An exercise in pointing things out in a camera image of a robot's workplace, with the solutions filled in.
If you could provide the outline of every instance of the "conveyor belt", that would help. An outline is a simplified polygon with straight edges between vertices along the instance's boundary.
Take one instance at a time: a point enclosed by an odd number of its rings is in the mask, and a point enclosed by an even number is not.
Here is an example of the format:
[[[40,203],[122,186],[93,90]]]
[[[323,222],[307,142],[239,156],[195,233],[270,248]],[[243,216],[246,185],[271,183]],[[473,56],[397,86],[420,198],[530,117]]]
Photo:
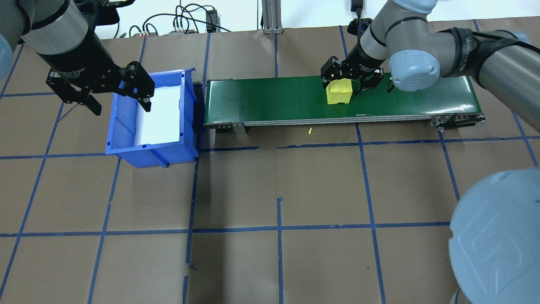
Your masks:
[[[205,127],[428,120],[451,114],[444,120],[481,114],[467,77],[440,78],[426,90],[388,93],[389,78],[386,73],[376,89],[360,92],[349,104],[333,105],[327,104],[317,76],[209,81]]]

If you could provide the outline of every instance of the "white wall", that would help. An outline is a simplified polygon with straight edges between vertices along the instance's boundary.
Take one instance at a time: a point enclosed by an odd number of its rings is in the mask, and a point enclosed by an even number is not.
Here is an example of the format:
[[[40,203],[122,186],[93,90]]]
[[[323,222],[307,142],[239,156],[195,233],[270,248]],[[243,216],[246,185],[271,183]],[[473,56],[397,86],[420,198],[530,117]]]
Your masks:
[[[364,0],[362,17],[374,18],[385,0]],[[182,1],[182,5],[191,3]],[[205,0],[198,4],[214,5],[221,18],[221,26],[231,31],[255,30],[261,16],[260,0]],[[162,12],[174,13],[178,0],[136,0],[134,4],[118,9],[120,34],[132,25],[141,26],[148,17]],[[282,0],[281,14],[284,28],[329,27],[347,25],[355,18],[349,11],[350,0]],[[202,10],[193,12],[195,19],[205,20]],[[430,21],[488,19],[505,17],[540,16],[540,0],[438,0],[437,7],[428,16]],[[172,16],[159,16],[150,22],[160,35],[173,30]],[[205,31],[200,24],[199,30]],[[98,27],[100,38],[112,38],[116,25]]]

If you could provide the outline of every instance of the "blue tape grid line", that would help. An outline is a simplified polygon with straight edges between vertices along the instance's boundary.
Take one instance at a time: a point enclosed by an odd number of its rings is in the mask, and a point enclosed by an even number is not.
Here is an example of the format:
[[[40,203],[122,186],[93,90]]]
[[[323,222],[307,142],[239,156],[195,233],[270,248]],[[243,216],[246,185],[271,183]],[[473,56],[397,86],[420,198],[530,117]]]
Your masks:
[[[184,276],[184,285],[182,286],[182,304],[187,302],[187,275]]]
[[[139,63],[143,63],[143,57],[144,57],[144,49],[146,47],[146,36],[143,38],[143,46],[140,48],[140,56],[139,56]]]
[[[283,243],[281,240],[281,202],[283,197],[278,197],[278,277],[279,277],[279,304],[283,304]]]
[[[476,19],[473,19],[472,22],[474,23],[474,28],[476,29],[476,31],[479,32],[480,28],[478,27],[478,23],[476,22]]]
[[[0,160],[24,160],[29,158],[62,158],[62,157],[89,157],[89,156],[109,156],[105,153],[75,153],[75,154],[51,154],[51,155],[17,155],[0,156]]]
[[[275,78],[279,77],[278,67],[278,34],[274,34],[274,66],[275,66]]]
[[[41,93],[21,93],[21,94],[5,94],[3,97],[21,97],[21,96],[45,96],[56,95],[54,92],[41,92]]]
[[[526,136],[527,140],[540,140],[540,136]],[[456,142],[489,142],[489,141],[515,141],[523,140],[523,137],[488,137],[488,138],[456,138],[456,139],[444,139],[445,143]],[[384,145],[384,144],[419,144],[419,143],[439,143],[441,140],[407,140],[407,141],[374,141],[363,142],[364,146],[369,145]],[[277,149],[296,149],[296,148],[321,148],[321,147],[350,147],[358,146],[357,142],[344,142],[344,143],[317,143],[317,144],[292,144],[286,147],[277,147]],[[257,150],[259,146],[250,147],[231,147],[231,148],[205,148],[200,149],[199,152],[221,152],[221,151],[245,151],[245,150]],[[59,158],[59,157],[90,157],[90,156],[109,156],[105,153],[74,153],[74,154],[50,154],[50,155],[14,155],[14,156],[0,156],[0,160],[21,160],[27,158]]]
[[[56,116],[55,121],[58,121],[58,119],[60,118],[60,115],[62,114],[62,109],[63,108],[64,108],[64,103],[61,103],[60,108],[58,109],[58,114]],[[49,142],[47,144],[47,149],[45,151],[45,155],[49,154],[49,150],[51,149],[52,140],[55,137],[57,127],[58,127],[58,123],[55,123],[54,127],[52,128],[51,136],[49,137]],[[6,271],[5,271],[5,274],[4,274],[4,279],[2,280],[2,285],[0,286],[0,299],[2,298],[2,294],[4,293],[5,284],[8,281],[9,272],[11,271],[11,266],[13,265],[13,260],[15,259],[15,254],[17,253],[17,249],[18,249],[19,243],[21,241],[24,226],[26,225],[28,215],[30,214],[30,208],[32,207],[34,197],[36,196],[37,187],[39,185],[39,179],[41,178],[41,174],[43,173],[43,168],[45,167],[45,161],[46,160],[47,160],[47,158],[44,157],[43,160],[41,161],[41,166],[39,167],[39,171],[38,171],[38,174],[37,174],[37,177],[36,177],[36,182],[34,183],[34,187],[32,189],[32,194],[30,195],[30,199],[28,200],[28,205],[27,205],[26,211],[24,213],[23,221],[21,222],[19,232],[17,233],[17,239],[15,240],[15,245],[13,246],[13,251],[11,252],[11,256],[9,258],[8,267],[6,268]]]
[[[341,25],[339,26],[339,34],[341,35],[341,43],[343,44],[343,52],[345,53],[344,58],[347,58],[347,45],[345,43],[345,35],[343,34],[343,27]]]
[[[527,150],[529,151],[529,154],[531,155],[532,164],[535,165],[535,167],[538,167],[538,162],[536,161],[536,157],[534,152],[532,152],[531,144],[529,143],[529,139],[525,135],[525,131],[523,130],[523,126],[521,125],[521,122],[519,122],[519,119],[517,118],[516,113],[512,112],[512,115],[514,116],[514,120],[516,121],[516,125],[519,129],[519,132],[521,133],[521,138],[525,141],[525,145],[527,146]]]
[[[57,122],[57,123],[60,122],[64,117],[66,117],[67,114],[69,114],[71,111],[73,111],[73,109],[74,109],[76,106],[78,106],[78,105],[79,105],[79,104],[76,103],[73,107],[71,107],[71,109],[69,109],[69,110],[66,112],[66,114],[62,115],[56,122]]]
[[[19,49],[19,52],[17,53],[17,57],[15,57],[15,60],[13,61],[13,65],[11,66],[11,70],[9,71],[8,78],[6,78],[4,87],[2,88],[2,92],[0,92],[0,98],[4,97],[5,90],[8,87],[9,80],[11,79],[11,75],[13,75],[13,71],[15,71],[15,66],[17,65],[17,62],[19,61],[19,57],[21,56],[23,49],[24,49],[24,44],[21,45],[21,48]]]
[[[448,150],[446,149],[446,143],[442,132],[438,132],[439,141],[441,143],[442,151],[444,153],[444,159],[446,160],[446,166],[448,167],[448,173],[450,174],[450,180],[452,181],[452,187],[454,188],[454,194],[456,195],[456,202],[460,200],[460,191],[457,189],[456,177],[454,176],[454,170],[452,169],[452,164],[450,162],[450,156],[448,155]]]
[[[116,180],[118,179],[118,172],[120,170],[120,159],[116,163],[116,169],[114,171],[114,177],[112,179],[111,194],[109,195],[109,202],[107,203],[107,210],[105,212],[105,219],[103,220],[103,228],[99,238],[98,252],[96,255],[96,262],[94,263],[94,270],[92,272],[92,280],[90,281],[90,290],[88,291],[87,303],[92,303],[92,297],[94,295],[94,286],[96,285],[96,277],[98,275],[99,261],[101,259],[101,253],[103,250],[103,242],[105,241],[105,233],[107,231],[107,224],[109,222],[109,215],[111,214],[111,202],[114,196],[114,190],[116,189]]]
[[[377,266],[377,277],[379,278],[379,290],[381,292],[381,302],[386,304],[386,296],[384,295],[384,283],[382,279],[382,268],[381,268],[381,258],[379,256],[379,243],[377,242],[377,226],[375,224],[375,216],[373,214],[373,205],[371,200],[371,192],[369,191],[369,179],[368,171],[366,167],[366,158],[364,154],[364,147],[362,143],[362,135],[360,134],[360,127],[358,123],[356,124],[356,135],[358,137],[358,146],[360,147],[360,161],[362,163],[362,173],[364,177],[364,186],[366,187],[366,198],[368,201],[368,210],[369,210],[369,224],[371,225],[372,230],[372,239],[373,239],[373,251],[375,254],[375,264]]]
[[[206,73],[208,71],[208,54],[210,53],[210,37],[211,34],[208,33],[206,38],[206,51],[204,59],[204,71],[202,72],[202,83],[203,89],[206,86]],[[200,151],[200,131],[197,133],[197,146],[195,147],[197,151]],[[190,263],[191,259],[191,243],[193,240],[193,222],[195,219],[195,199],[197,197],[197,180],[199,177],[199,161],[200,156],[195,159],[195,170],[193,173],[193,187],[191,190],[191,207],[190,207],[190,222],[188,224],[188,234],[187,234],[187,244],[186,244],[186,263]]]
[[[376,223],[377,228],[405,228],[405,227],[438,227],[448,226],[450,222],[418,222],[418,223]],[[371,229],[371,224],[327,224],[327,225],[291,225],[291,226],[257,226],[238,228],[193,228],[193,229],[163,229],[163,230],[109,230],[105,235],[149,235],[149,234],[188,234],[188,233],[236,233],[260,232],[278,230],[329,230],[329,229]],[[54,237],[54,236],[96,236],[101,231],[75,231],[75,232],[30,232],[23,233],[21,237]],[[0,237],[16,237],[17,233],[0,233]]]
[[[211,41],[211,33],[208,33],[206,36],[206,49],[205,49],[205,56],[204,56],[204,69],[202,71],[202,94],[203,98],[206,96],[206,80],[207,80],[207,73],[208,73],[208,57],[210,54],[210,41]],[[204,101],[201,101],[200,104],[202,107],[200,108],[201,113],[199,117],[199,126],[197,130],[197,143],[195,144],[195,149],[197,150],[199,156],[195,159],[195,170],[193,172],[193,187],[191,190],[191,206],[190,206],[190,221],[188,224],[187,229],[187,242],[186,242],[186,264],[190,265],[191,262],[191,244],[193,242],[193,222],[195,219],[195,200],[197,198],[197,180],[199,178],[199,162],[200,162],[200,144],[201,144],[201,130],[203,129],[203,123],[204,123]],[[184,276],[184,284],[182,286],[182,301],[183,304],[187,301],[187,283],[188,283],[189,277],[186,275]]]
[[[258,148],[259,146],[233,147],[233,148],[207,148],[207,149],[199,149],[199,152],[246,151],[246,150],[257,150]]]

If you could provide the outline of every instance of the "yellow object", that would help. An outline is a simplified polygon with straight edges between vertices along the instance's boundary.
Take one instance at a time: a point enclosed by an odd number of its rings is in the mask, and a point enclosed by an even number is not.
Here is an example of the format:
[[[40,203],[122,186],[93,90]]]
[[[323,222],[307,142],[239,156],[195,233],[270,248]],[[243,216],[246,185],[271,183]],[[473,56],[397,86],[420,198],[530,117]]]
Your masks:
[[[353,85],[350,79],[334,80],[326,87],[328,104],[349,103],[352,95]]]

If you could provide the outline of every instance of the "blue plastic bin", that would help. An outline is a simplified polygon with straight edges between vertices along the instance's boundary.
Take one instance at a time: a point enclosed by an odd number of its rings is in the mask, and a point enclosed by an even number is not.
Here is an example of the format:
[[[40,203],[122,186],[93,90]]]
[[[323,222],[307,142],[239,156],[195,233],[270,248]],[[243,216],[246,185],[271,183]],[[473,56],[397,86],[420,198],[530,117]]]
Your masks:
[[[136,168],[162,166],[171,163],[191,162],[198,157],[194,145],[193,105],[197,101],[193,90],[191,72],[195,68],[150,73],[159,87],[181,87],[178,108],[180,111],[180,138],[175,142],[141,144],[134,147],[137,131],[139,103],[128,96],[115,94],[112,100],[111,119],[105,154],[115,154]]]

